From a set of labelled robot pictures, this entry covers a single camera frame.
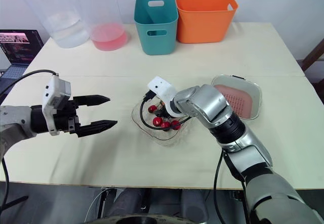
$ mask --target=basket handle hole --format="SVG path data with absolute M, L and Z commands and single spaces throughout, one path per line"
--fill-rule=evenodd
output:
M 228 10 L 234 10 L 233 7 L 232 7 L 232 5 L 230 3 L 227 5 L 227 9 Z
M 149 7 L 163 7 L 164 1 L 149 1 L 147 4 Z
M 149 31 L 147 31 L 148 36 L 163 36 L 166 34 L 167 34 L 166 30 L 149 30 Z

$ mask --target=red cherry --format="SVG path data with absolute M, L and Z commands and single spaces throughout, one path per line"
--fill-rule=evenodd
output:
M 151 105 L 150 107 L 148 107 L 148 112 L 149 113 L 153 113 L 155 110 L 157 110 L 157 106 L 155 106 L 155 105 Z
M 178 120 L 173 120 L 173 121 L 171 122 L 171 126 L 174 126 L 174 125 L 176 125 L 176 124 L 179 124 L 179 121 L 178 121 Z M 179 124 L 178 126 L 174 127 L 173 129 L 174 129 L 174 130 L 179 130 L 180 128 L 181 128 L 181 125 Z
M 170 127 L 171 126 L 171 124 L 170 124 L 170 122 L 168 122 L 168 121 L 165 121 L 165 122 L 163 122 L 162 124 L 161 124 L 161 128 L 168 128 L 168 127 Z
M 153 125 L 154 126 L 159 126 L 161 124 L 163 124 L 163 119 L 161 117 L 155 117 L 153 119 Z

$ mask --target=water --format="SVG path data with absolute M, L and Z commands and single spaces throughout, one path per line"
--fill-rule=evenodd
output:
M 97 49 L 114 51 L 126 44 L 127 34 L 122 25 L 108 23 L 95 27 L 91 39 Z
M 56 14 L 44 22 L 53 40 L 62 48 L 79 46 L 89 38 L 78 15 L 73 12 Z

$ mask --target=silver robotic arm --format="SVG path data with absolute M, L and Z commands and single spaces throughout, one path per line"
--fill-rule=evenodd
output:
M 175 93 L 159 77 L 148 87 L 170 104 L 166 108 L 172 110 L 171 115 L 196 117 L 216 138 L 232 175 L 246 183 L 251 223 L 321 223 L 294 188 L 272 170 L 267 149 L 215 87 L 195 86 Z

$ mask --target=chair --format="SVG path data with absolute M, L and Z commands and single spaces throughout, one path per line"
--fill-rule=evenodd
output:
M 302 61 L 302 70 L 306 71 L 321 55 L 324 54 L 324 39 Z M 312 83 L 319 98 L 324 102 L 324 79 L 318 83 Z

